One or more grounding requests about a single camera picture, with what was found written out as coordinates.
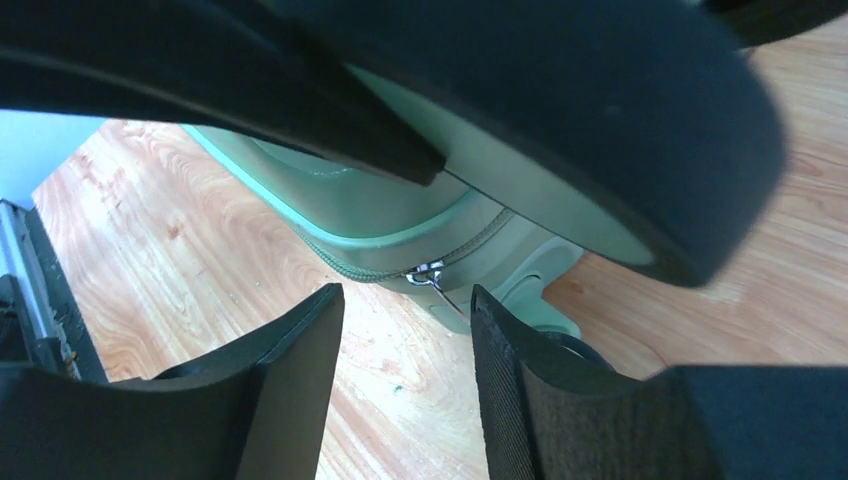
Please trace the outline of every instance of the wooden floor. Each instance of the wooden floor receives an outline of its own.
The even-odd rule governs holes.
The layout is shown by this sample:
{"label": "wooden floor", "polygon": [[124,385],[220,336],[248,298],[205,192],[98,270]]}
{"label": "wooden floor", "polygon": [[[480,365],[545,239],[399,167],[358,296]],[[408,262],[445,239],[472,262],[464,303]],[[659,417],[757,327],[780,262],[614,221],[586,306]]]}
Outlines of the wooden floor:
{"label": "wooden floor", "polygon": [[[597,257],[547,299],[623,373],[685,362],[848,363],[848,21],[761,48],[794,160],[710,288]],[[110,121],[35,193],[111,379],[150,377],[342,281],[320,478],[485,478],[471,344],[341,280],[178,127]]]}

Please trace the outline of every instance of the zipper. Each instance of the zipper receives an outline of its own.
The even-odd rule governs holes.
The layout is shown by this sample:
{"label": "zipper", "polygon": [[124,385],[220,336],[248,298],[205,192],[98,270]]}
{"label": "zipper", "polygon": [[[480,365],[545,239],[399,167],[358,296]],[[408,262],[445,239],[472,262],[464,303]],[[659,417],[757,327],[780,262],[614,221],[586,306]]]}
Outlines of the zipper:
{"label": "zipper", "polygon": [[[465,242],[459,248],[453,250],[444,257],[428,262],[424,265],[438,265],[439,270],[442,270],[449,267],[451,264],[462,260],[462,258],[476,250],[480,245],[486,243],[486,241],[498,233],[498,231],[514,216],[515,212],[508,208],[504,208],[494,219],[492,219],[491,222],[489,222],[488,225],[486,225],[486,228],[481,230],[480,233],[474,236],[474,238]],[[312,249],[312,251],[315,252],[321,260],[324,261],[324,263],[329,265],[330,268],[335,270],[339,275],[347,278],[348,280],[353,280],[354,282],[381,283],[388,280],[407,277],[410,283],[413,283],[411,278],[413,278],[414,274],[425,273],[421,270],[421,265],[397,271],[380,271],[357,267],[339,259],[332,253],[317,245],[298,227],[292,226],[292,230],[297,233],[297,236],[299,236],[300,239],[303,240],[303,242]]]}

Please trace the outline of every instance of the laminate floor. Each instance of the laminate floor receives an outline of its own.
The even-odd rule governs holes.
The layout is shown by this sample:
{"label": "laminate floor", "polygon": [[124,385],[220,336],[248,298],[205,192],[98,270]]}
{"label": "laminate floor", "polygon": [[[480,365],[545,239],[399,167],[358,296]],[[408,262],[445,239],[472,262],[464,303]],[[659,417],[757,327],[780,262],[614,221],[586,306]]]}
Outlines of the laminate floor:
{"label": "laminate floor", "polygon": [[[848,363],[848,21],[753,62],[784,106],[792,171],[721,278],[684,291],[587,256],[546,292],[623,373]],[[340,279],[179,127],[109,121],[34,196],[111,379],[151,377],[340,281],[318,476],[486,476],[470,339]]]}

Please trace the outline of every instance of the black rubber wheel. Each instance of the black rubber wheel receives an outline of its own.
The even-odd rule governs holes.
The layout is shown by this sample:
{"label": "black rubber wheel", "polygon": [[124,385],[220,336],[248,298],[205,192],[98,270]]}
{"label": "black rubber wheel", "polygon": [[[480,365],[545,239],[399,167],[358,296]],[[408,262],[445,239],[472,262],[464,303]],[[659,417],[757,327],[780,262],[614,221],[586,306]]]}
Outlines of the black rubber wheel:
{"label": "black rubber wheel", "polygon": [[[346,64],[461,117],[530,159],[527,171],[541,167],[580,192],[649,255],[631,261],[570,235],[595,228],[594,220],[576,221],[538,175],[509,174],[486,154],[457,170],[443,151],[449,172],[664,282],[708,282],[786,165],[777,112],[738,55],[742,45],[681,0],[273,3]],[[425,137],[440,127],[413,125],[402,106],[381,98]],[[617,238],[591,233],[593,241]]]}

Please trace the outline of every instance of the wall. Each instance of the wall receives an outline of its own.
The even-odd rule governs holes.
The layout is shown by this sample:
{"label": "wall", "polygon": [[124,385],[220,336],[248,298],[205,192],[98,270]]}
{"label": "wall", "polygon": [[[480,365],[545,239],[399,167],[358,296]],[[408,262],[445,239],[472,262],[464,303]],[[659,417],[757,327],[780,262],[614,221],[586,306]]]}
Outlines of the wall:
{"label": "wall", "polygon": [[95,117],[0,110],[0,198],[32,207],[35,187],[102,123]]}

